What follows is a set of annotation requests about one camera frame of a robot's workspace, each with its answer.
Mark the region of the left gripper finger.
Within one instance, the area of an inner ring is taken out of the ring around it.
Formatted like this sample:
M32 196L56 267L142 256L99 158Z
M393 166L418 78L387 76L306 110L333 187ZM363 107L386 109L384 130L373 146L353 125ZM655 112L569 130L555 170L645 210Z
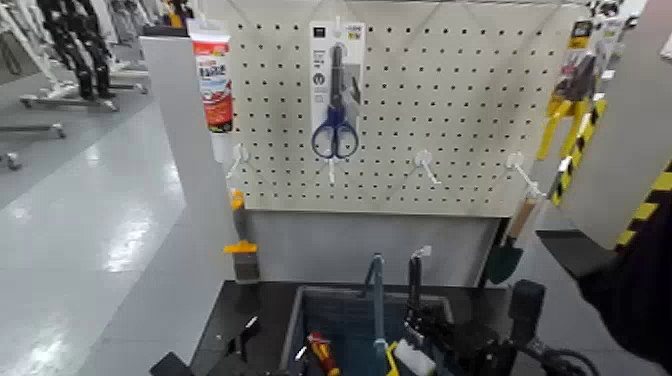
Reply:
M292 363L292 372L294 376L309 376L311 369L311 357L308 345L304 344L294 355Z
M235 355L243 363L247 362L247 343L260 331L258 316L251 317L242 329L228 341L228 354Z

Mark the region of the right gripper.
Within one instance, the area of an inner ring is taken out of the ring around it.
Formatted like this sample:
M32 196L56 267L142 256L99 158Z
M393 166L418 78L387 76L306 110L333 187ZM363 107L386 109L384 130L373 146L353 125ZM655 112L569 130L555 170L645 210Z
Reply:
M455 324L442 312L425 310L423 322L421 314L408 310L404 327L413 344L424 344L428 337L457 375L509 376L517 359L509 340L476 321Z

